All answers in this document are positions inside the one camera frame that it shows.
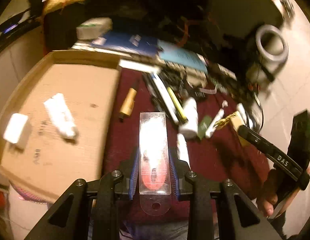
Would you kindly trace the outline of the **operator right hand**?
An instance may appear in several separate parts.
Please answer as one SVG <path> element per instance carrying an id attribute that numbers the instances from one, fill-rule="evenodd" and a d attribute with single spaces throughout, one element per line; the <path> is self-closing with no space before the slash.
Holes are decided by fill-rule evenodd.
<path id="1" fill-rule="evenodd" d="M 273 168 L 259 192 L 256 204 L 268 218 L 277 218 L 287 210 L 296 211 L 298 215 L 310 214 L 310 190 L 301 190 L 284 178 L 280 170 Z"/>

